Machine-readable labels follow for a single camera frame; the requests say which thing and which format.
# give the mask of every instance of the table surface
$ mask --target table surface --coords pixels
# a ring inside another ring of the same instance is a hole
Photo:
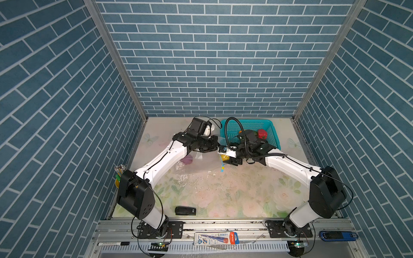
[[[192,118],[151,117],[139,142],[131,170],[143,166],[166,148],[172,136],[185,130]],[[269,118],[273,122],[281,150],[307,162],[289,118]],[[226,164],[216,152],[190,153],[193,163],[177,163],[155,186],[164,213],[175,215],[176,206],[197,208],[197,217],[262,218],[285,217],[309,198],[309,190],[281,171],[260,163],[242,166]],[[116,205],[113,217],[133,217]]]

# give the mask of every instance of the metal bracket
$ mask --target metal bracket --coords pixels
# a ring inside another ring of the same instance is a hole
[[[169,221],[168,228],[172,230],[172,239],[181,239],[183,231],[183,221]],[[139,239],[156,239],[154,230],[148,224],[142,224],[138,235]],[[166,230],[165,239],[171,239],[171,231]]]
[[[283,220],[266,220],[265,225],[268,228],[268,233],[270,233],[270,238],[284,238],[289,237],[283,227]],[[310,225],[307,224],[302,228],[300,237],[313,237],[313,232],[311,231]]]

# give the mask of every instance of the marker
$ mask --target marker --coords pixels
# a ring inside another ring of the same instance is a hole
[[[128,246],[129,242],[99,242],[97,246]]]

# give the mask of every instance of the blue brick wallpaper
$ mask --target blue brick wallpaper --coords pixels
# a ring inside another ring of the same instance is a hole
[[[371,257],[412,257],[413,1],[368,0],[299,119]]]
[[[354,0],[98,0],[149,116],[291,116]]]
[[[82,0],[0,2],[0,257],[77,258],[142,119]]]

